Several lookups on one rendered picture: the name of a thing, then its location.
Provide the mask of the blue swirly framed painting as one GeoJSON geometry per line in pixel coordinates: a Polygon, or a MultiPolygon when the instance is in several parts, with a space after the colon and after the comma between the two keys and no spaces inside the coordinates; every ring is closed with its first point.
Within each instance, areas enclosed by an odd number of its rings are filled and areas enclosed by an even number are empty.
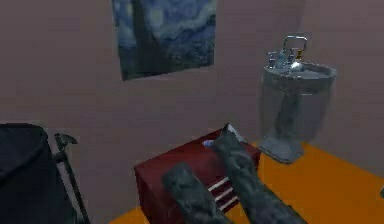
{"type": "Polygon", "coordinates": [[[111,0],[124,81],[211,66],[217,0],[111,0]]]}

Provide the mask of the dark grey long shape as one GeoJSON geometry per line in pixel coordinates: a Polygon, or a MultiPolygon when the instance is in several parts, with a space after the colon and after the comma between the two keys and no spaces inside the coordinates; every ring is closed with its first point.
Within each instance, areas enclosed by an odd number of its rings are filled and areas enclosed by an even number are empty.
{"type": "Polygon", "coordinates": [[[250,224],[308,224],[261,181],[252,157],[230,123],[210,148],[221,160],[250,224]]]}
{"type": "Polygon", "coordinates": [[[163,174],[161,181],[186,224],[233,224],[188,164],[174,165],[163,174]]]}

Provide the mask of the silver sink tap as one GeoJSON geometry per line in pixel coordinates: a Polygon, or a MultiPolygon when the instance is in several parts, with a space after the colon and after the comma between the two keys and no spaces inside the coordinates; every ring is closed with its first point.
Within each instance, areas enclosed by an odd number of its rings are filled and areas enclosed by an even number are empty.
{"type": "Polygon", "coordinates": [[[303,57],[303,53],[306,51],[308,45],[308,39],[305,36],[297,36],[297,35],[288,35],[285,37],[283,42],[282,50],[288,54],[287,61],[292,62],[293,60],[301,60],[303,57]],[[300,40],[302,42],[301,48],[289,48],[288,42],[290,40],[300,40]]]}

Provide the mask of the grey pedestal sink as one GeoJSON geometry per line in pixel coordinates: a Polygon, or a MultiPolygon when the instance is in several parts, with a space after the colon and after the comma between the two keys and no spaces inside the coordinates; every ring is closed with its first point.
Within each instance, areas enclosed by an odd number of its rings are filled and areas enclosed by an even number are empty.
{"type": "Polygon", "coordinates": [[[321,128],[336,77],[334,68],[308,62],[264,68],[259,142],[263,153],[283,164],[304,155],[303,145],[321,128]]]}

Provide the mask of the black rod with hooked top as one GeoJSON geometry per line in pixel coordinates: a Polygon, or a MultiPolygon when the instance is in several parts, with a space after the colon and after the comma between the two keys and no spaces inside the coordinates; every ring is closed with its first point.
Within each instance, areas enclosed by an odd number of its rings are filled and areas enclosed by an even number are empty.
{"type": "Polygon", "coordinates": [[[58,148],[58,152],[53,155],[53,158],[57,164],[64,164],[64,168],[69,177],[69,182],[81,213],[81,215],[76,221],[76,224],[91,224],[80,189],[76,181],[75,173],[72,169],[68,154],[66,152],[68,145],[77,144],[78,141],[74,137],[63,133],[55,133],[54,138],[58,148]]]}

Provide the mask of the dark red chest of drawers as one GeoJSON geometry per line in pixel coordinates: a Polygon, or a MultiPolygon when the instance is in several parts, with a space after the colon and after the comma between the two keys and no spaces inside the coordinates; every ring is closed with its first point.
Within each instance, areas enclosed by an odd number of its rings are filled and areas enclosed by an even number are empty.
{"type": "Polygon", "coordinates": [[[222,163],[204,145],[205,141],[216,139],[220,132],[218,129],[134,167],[141,210],[150,224],[186,224],[162,183],[162,176],[179,163],[186,163],[192,169],[224,213],[239,203],[222,163]]]}

